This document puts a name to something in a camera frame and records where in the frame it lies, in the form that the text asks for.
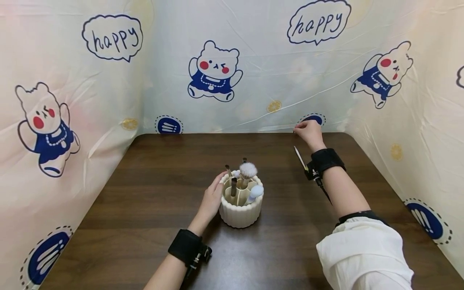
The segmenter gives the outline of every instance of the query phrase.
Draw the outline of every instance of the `makeup brush holder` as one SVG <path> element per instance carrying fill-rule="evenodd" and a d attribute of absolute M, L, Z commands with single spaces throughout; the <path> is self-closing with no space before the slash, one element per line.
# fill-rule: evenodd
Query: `makeup brush holder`
<path fill-rule="evenodd" d="M 236 171 L 232 171 L 232 176 L 235 176 Z M 231 179 L 229 175 L 225 175 L 221 179 L 221 183 L 224 184 L 224 190 L 221 198 L 221 205 L 219 206 L 219 214 L 222 220 L 231 227 L 234 228 L 245 228 L 251 226 L 259 217 L 261 213 L 261 205 L 263 203 L 263 195 L 258 196 L 254 202 L 247 206 L 242 205 L 246 202 L 246 199 L 250 195 L 251 189 L 255 185 L 263 186 L 261 180 L 254 176 L 246 189 L 240 189 L 242 183 L 241 179 L 237 180 L 237 193 L 235 198 L 231 197 Z"/>

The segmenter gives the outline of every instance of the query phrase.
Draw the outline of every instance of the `white sleeve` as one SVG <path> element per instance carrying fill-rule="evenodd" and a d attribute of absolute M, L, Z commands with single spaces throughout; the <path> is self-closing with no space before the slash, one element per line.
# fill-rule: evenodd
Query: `white sleeve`
<path fill-rule="evenodd" d="M 378 220 L 357 217 L 316 245 L 334 290 L 412 289 L 414 272 L 403 256 L 403 239 Z"/>

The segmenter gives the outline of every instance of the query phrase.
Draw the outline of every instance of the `cream backdrop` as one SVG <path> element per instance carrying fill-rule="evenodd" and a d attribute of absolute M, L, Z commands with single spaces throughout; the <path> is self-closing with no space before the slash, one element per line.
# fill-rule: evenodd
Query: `cream backdrop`
<path fill-rule="evenodd" d="M 0 288 L 41 285 L 137 135 L 305 119 L 463 275 L 461 27 L 464 0 L 0 0 Z"/>

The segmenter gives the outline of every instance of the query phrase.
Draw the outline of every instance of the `hand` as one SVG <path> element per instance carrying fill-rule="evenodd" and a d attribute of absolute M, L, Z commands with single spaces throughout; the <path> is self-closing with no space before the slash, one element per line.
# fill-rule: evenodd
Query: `hand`
<path fill-rule="evenodd" d="M 222 190 L 224 188 L 224 184 L 219 183 L 219 181 L 226 174 L 227 171 L 224 171 L 223 173 L 216 176 L 213 183 L 211 183 L 211 185 L 205 190 L 205 195 L 203 196 L 198 213 L 188 228 L 197 236 L 200 236 L 203 233 L 206 226 L 214 218 L 219 210 Z"/>
<path fill-rule="evenodd" d="M 298 123 L 293 128 L 293 132 L 306 142 L 313 153 L 326 148 L 322 139 L 321 126 L 316 120 Z"/>

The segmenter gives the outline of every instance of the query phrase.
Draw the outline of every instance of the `wooden table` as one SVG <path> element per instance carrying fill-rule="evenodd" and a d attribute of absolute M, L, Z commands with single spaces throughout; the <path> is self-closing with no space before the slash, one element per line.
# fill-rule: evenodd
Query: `wooden table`
<path fill-rule="evenodd" d="M 361 148 L 348 135 L 325 134 L 372 209 L 404 239 L 421 290 L 464 289 L 456 273 Z M 293 134 L 142 135 L 127 151 L 41 290 L 142 290 L 180 228 L 189 225 L 204 190 L 242 157 L 265 187 L 262 213 L 249 228 L 219 216 L 204 237 L 213 257 L 192 290 L 331 289 L 315 249 L 334 229 L 331 205 L 306 180 Z"/>

